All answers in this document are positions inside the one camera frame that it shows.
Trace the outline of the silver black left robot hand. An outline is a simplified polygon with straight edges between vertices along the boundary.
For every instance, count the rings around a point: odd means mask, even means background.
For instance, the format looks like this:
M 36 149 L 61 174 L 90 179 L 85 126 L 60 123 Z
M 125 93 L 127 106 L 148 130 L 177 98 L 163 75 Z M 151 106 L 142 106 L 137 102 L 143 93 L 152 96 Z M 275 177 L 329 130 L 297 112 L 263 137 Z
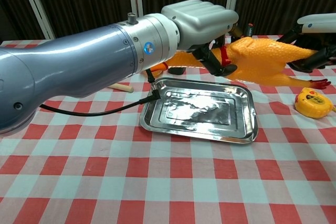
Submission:
M 211 2 L 187 0 L 164 6 L 161 14 L 177 25 L 180 35 L 177 52 L 162 63 L 162 69 L 205 68 L 210 74 L 223 77 L 237 70 L 224 46 L 217 53 L 209 49 L 213 40 L 235 28 L 239 16 L 234 10 Z

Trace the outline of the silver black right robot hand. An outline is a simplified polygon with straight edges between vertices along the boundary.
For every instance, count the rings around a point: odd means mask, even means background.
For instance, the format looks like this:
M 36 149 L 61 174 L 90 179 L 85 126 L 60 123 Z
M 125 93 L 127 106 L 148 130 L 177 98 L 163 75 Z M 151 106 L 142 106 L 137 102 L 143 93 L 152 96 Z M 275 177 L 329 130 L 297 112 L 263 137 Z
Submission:
M 278 41 L 314 51 L 307 59 L 288 63 L 295 71 L 311 73 L 335 66 L 335 13 L 303 16 Z

